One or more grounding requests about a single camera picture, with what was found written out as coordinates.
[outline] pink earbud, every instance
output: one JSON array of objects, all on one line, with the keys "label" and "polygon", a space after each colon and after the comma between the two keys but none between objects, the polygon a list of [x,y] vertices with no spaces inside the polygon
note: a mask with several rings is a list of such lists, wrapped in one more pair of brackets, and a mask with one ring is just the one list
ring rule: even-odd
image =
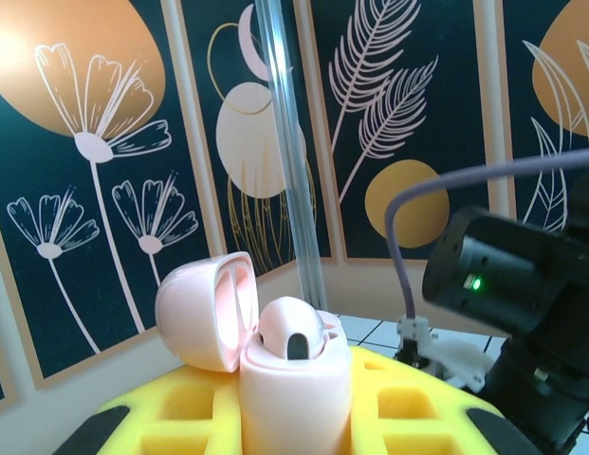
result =
[{"label": "pink earbud", "polygon": [[281,297],[265,307],[258,337],[267,351],[285,360],[316,358],[328,339],[318,312],[294,297]]}]

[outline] white bracket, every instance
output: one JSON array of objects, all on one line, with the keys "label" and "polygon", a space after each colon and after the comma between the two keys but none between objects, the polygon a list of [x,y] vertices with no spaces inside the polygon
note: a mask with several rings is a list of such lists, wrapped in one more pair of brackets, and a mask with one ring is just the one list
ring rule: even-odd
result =
[{"label": "white bracket", "polygon": [[417,343],[418,355],[429,360],[423,369],[426,373],[444,380],[458,377],[474,392],[484,388],[494,361],[477,346],[459,340],[436,341],[426,318],[402,317],[397,321],[397,332],[401,343],[404,339]]}]

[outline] gray cable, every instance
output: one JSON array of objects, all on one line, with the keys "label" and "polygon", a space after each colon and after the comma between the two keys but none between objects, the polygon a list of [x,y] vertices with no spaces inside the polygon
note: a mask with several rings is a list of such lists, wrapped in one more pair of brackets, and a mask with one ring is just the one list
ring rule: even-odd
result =
[{"label": "gray cable", "polygon": [[414,185],[407,190],[398,194],[387,206],[385,210],[385,232],[387,232],[387,245],[389,253],[396,266],[397,276],[404,296],[404,303],[406,305],[406,317],[415,318],[416,311],[414,308],[414,297],[410,280],[406,273],[406,266],[404,265],[399,244],[397,243],[395,219],[397,210],[407,202],[424,194],[439,191],[450,190],[454,188],[466,187],[469,185],[482,183],[495,178],[507,177],[510,175],[532,175],[535,173],[543,173],[545,171],[552,171],[560,168],[582,168],[589,166],[589,149],[584,149],[577,152],[568,152],[565,155],[532,158],[521,158],[513,161],[508,161],[504,164],[496,164],[492,166],[475,166],[472,168],[462,169],[460,171],[453,171],[451,173],[444,173],[434,179],[427,180],[418,185]]}]

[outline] green led light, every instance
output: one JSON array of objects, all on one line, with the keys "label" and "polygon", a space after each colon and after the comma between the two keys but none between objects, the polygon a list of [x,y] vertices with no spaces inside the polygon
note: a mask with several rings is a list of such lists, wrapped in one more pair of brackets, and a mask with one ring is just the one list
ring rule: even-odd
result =
[{"label": "green led light", "polygon": [[471,283],[471,289],[473,289],[474,291],[478,291],[480,287],[482,287],[482,280],[479,278],[473,280],[473,282]]}]

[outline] crescent moon drawing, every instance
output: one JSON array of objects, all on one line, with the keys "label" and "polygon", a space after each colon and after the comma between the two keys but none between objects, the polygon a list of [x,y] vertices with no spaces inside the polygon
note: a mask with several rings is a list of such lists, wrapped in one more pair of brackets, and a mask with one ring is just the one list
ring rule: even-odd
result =
[{"label": "crescent moon drawing", "polygon": [[258,52],[256,52],[256,47],[254,47],[254,41],[252,39],[251,20],[253,9],[253,4],[248,5],[239,17],[239,27],[237,28],[239,46],[249,70],[258,79],[268,82],[267,66],[258,55]]}]

